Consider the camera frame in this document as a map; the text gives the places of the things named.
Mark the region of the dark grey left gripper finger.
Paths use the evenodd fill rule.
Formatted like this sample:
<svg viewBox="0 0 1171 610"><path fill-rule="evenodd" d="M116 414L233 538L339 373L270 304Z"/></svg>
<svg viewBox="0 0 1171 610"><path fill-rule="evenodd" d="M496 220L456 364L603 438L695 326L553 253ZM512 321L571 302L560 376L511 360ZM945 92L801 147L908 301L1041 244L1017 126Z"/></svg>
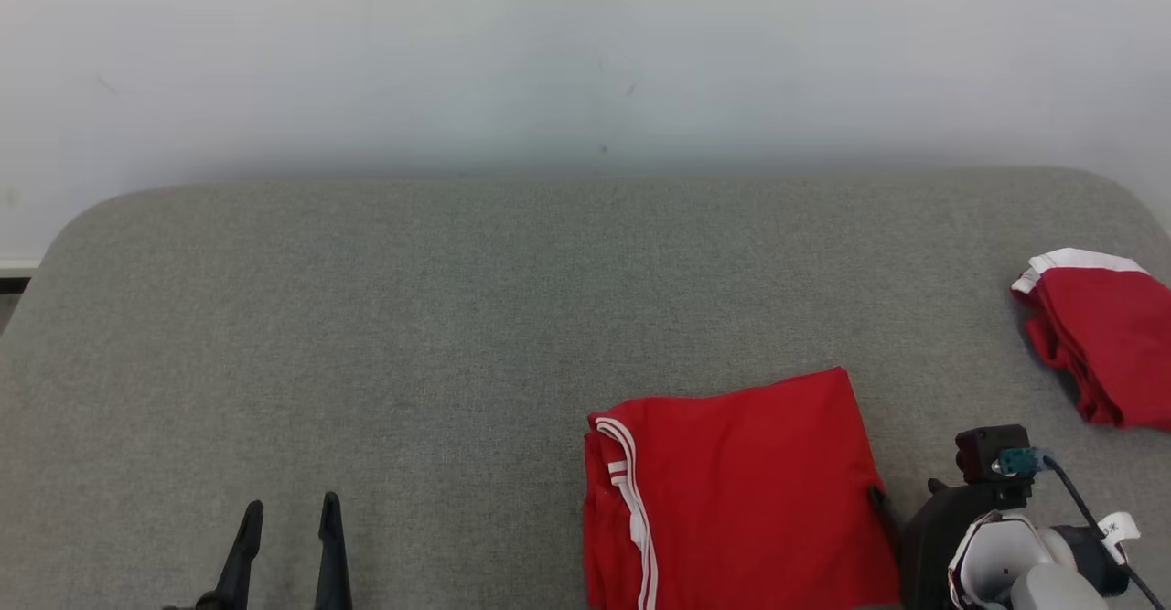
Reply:
<svg viewBox="0 0 1171 610"><path fill-rule="evenodd" d="M196 609L246 609L252 561L258 556L263 532L263 502L248 503L215 587L196 602Z"/></svg>
<svg viewBox="0 0 1171 610"><path fill-rule="evenodd" d="M327 492L323 498L319 515L319 542L322 551L319 557L314 609L352 609L343 522L340 515L338 494L335 492Z"/></svg>

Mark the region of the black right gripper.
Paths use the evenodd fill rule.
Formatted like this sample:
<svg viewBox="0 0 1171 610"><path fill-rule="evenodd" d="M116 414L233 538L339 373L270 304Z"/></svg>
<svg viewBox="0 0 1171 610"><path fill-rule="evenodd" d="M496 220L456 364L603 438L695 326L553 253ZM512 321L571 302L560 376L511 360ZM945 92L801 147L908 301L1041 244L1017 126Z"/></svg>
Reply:
<svg viewBox="0 0 1171 610"><path fill-rule="evenodd" d="M878 485L867 489L869 503L879 518L886 543L900 546L900 594L904 609L946 609L952 606L949 564L961 547L963 535L977 519L991 510L1013 510L1027 506L1032 479L949 486L929 479L931 496L908 523L886 491Z"/></svg>

